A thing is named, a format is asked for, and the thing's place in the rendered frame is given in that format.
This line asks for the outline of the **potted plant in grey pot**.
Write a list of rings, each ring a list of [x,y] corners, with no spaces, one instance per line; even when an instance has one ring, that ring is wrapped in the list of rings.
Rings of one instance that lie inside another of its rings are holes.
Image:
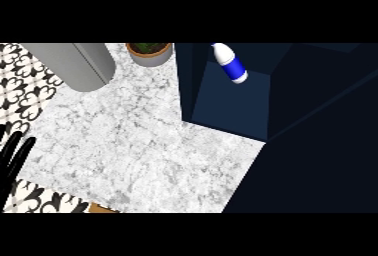
[[[172,54],[171,43],[126,43],[125,47],[132,61],[143,67],[162,65]]]

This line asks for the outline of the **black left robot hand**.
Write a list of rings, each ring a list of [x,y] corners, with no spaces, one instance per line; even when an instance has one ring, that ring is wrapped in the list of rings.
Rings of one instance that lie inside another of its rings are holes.
[[[35,138],[29,137],[20,145],[20,148],[16,148],[20,138],[21,132],[14,131],[0,149],[0,213],[2,212],[11,184],[35,144]]]

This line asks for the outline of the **dark blue cabinet door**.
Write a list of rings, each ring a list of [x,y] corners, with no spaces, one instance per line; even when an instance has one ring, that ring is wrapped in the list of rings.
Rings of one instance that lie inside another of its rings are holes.
[[[378,212],[378,74],[262,146],[224,211]]]

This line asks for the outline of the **white bottle with blue label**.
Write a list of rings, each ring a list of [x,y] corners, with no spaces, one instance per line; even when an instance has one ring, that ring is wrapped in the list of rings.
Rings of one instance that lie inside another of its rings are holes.
[[[216,63],[234,84],[244,82],[247,72],[230,47],[222,43],[212,43],[212,52]]]

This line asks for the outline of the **grey rounded appliance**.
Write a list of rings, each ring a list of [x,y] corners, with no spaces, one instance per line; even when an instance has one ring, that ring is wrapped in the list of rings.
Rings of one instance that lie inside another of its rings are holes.
[[[91,92],[112,80],[115,61],[103,43],[21,43],[72,90]]]

